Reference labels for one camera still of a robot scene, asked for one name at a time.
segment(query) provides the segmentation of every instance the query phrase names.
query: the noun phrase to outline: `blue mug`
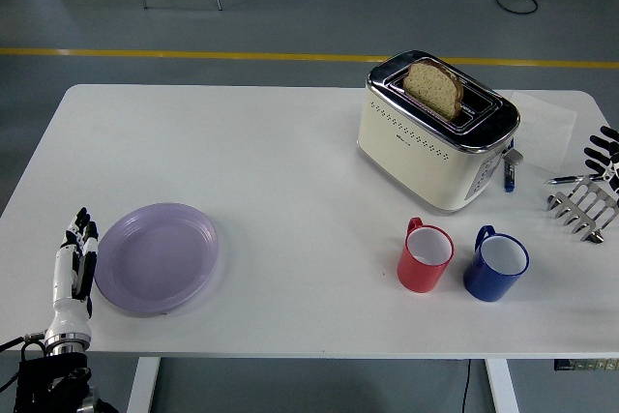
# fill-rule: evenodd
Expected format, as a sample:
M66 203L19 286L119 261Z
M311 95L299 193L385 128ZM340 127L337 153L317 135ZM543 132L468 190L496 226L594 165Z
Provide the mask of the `blue mug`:
M514 237L482 226L473 261L464 272L464 287L473 297L496 302L529 267L529 253Z

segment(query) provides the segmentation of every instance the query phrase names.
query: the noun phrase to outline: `mug handle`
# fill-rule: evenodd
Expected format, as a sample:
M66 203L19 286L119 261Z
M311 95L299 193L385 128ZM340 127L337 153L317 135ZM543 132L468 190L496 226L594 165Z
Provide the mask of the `mug handle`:
M410 221L408 222L408 229L406 230L406 234L410 234L410 231L418 228L421 225L423 225L421 218L418 218L418 217L411 218Z
M482 226L480 232L477 233L477 239L475 240L475 250L480 247L480 244L486 238L486 236L493 236L494 234L496 234L496 232L494 231L494 228L492 226L490 226L489 224Z

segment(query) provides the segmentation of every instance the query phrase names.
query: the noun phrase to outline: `purple plate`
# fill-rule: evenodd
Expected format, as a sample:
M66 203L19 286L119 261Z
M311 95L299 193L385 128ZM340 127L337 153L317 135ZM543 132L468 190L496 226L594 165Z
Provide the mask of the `purple plate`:
M112 304L163 313L194 295L211 277L219 251L206 216L178 203L129 213L99 243L97 287Z

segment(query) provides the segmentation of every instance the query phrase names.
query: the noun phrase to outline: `toaster lever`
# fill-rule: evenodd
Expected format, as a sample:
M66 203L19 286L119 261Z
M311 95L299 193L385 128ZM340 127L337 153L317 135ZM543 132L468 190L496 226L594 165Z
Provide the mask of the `toaster lever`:
M522 154L519 153L514 147L506 149L503 152L503 158L507 163L513 165L520 164L522 160L524 160Z

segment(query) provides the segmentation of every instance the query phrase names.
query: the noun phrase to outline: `gray floor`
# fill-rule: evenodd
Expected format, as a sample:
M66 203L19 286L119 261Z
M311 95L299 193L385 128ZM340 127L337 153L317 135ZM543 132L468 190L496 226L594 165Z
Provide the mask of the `gray floor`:
M93 50L388 56L420 49L455 59L564 61L459 68L496 89L588 92L619 127L619 0L537 0L532 15L509 14L495 0L221 0L223 12L215 0L147 1L148 10L141 0L0 0L0 211L64 92L75 84L363 87L374 66L354 59L102 57ZM531 7L525 0L501 1L516 10ZM135 359L93 354L91 361L103 397L126 409ZM15 355L0 359L0 382L16 364ZM551 361L512 361L510 368L523 413L607 412L619 403L614 372L554 372ZM153 411L204 405L256 412L459 411L465 377L458 361L164 360ZM0 396L1 411L10 411L14 394ZM466 411L492 411L479 361Z

